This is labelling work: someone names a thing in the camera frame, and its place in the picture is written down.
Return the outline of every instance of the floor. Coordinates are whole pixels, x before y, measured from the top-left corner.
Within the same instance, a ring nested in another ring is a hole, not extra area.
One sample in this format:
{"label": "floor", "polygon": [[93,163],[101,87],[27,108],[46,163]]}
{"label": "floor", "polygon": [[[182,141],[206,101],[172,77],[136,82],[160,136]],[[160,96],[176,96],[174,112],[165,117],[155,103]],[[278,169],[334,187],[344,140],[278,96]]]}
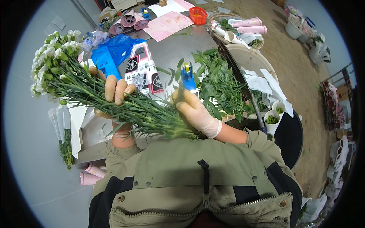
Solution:
{"label": "floor", "polygon": [[303,118],[303,150],[293,172],[304,197],[318,198],[327,180],[329,148],[336,141],[334,133],[325,129],[322,100],[317,86],[329,77],[327,67],[324,63],[315,66],[309,58],[308,47],[289,37],[285,31],[286,13],[272,1],[206,1],[207,4],[197,6],[206,12],[218,12],[217,7],[223,7],[243,18],[259,17],[267,27],[265,44],[260,51],[273,66],[280,87],[293,109]]}

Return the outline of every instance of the olive green jacket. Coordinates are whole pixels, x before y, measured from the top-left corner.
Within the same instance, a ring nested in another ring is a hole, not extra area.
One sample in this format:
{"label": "olive green jacket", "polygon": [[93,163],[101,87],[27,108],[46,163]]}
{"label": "olive green jacket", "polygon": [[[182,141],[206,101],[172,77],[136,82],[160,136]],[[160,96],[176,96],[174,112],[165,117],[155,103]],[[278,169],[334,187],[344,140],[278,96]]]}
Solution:
{"label": "olive green jacket", "polygon": [[293,227],[303,191],[280,148],[261,131],[245,131],[246,144],[175,139],[144,151],[107,146],[108,173],[95,185],[89,227],[183,228],[204,210],[234,227]]}

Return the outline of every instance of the carnation bouquet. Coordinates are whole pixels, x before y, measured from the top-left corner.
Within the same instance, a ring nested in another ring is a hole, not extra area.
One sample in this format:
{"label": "carnation bouquet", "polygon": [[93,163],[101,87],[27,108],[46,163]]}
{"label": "carnation bouquet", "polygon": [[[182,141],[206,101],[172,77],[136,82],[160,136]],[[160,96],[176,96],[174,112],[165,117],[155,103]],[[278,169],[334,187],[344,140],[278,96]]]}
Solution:
{"label": "carnation bouquet", "polygon": [[47,94],[53,98],[61,97],[62,105],[91,105],[110,114],[119,125],[109,135],[131,122],[134,125],[132,133],[158,134],[166,139],[198,139],[200,132],[188,126],[175,106],[167,101],[158,100],[166,104],[161,106],[157,100],[139,91],[128,95],[120,106],[106,101],[104,79],[99,74],[91,74],[88,64],[80,64],[77,60],[82,51],[82,43],[77,42],[80,34],[78,30],[70,30],[64,36],[54,32],[35,52],[31,71],[34,81],[30,87],[32,96]]}

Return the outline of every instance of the wall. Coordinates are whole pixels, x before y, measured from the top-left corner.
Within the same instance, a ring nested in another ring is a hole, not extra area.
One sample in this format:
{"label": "wall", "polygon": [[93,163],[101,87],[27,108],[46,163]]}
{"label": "wall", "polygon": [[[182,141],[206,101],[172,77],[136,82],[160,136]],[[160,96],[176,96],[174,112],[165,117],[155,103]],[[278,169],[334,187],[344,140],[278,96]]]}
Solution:
{"label": "wall", "polygon": [[[316,24],[317,31],[322,32],[325,36],[325,44],[331,51],[331,63],[326,63],[331,75],[340,71],[351,62],[349,51],[347,50],[340,31],[331,16],[318,0],[287,0],[286,5],[288,4],[291,4],[299,9],[305,16],[309,17]],[[333,79],[336,81],[341,77],[342,74],[339,74]],[[356,84],[355,73],[351,74],[350,78],[354,86]]]}
{"label": "wall", "polygon": [[[92,10],[95,7],[90,6],[88,11],[97,14]],[[4,101],[5,140],[19,188],[42,225],[87,227],[93,188],[81,186],[80,170],[68,171],[59,155],[57,137],[47,114],[58,104],[48,102],[47,96],[32,98],[29,91],[34,53],[44,44],[47,35],[43,30],[56,15],[66,23],[61,34],[78,29],[84,35],[92,29],[71,0],[48,0],[41,5],[25,29],[9,69]]]}

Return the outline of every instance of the metal snap button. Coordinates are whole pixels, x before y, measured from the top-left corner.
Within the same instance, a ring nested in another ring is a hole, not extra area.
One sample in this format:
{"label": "metal snap button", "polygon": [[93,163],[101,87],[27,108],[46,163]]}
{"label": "metal snap button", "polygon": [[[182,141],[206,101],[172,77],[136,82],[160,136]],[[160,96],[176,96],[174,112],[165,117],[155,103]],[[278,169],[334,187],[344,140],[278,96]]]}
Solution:
{"label": "metal snap button", "polygon": [[285,207],[286,204],[287,204],[287,201],[283,200],[280,202],[280,207],[283,208],[283,207]]}
{"label": "metal snap button", "polygon": [[124,200],[125,200],[124,195],[120,195],[120,196],[118,197],[118,202],[123,202]]}

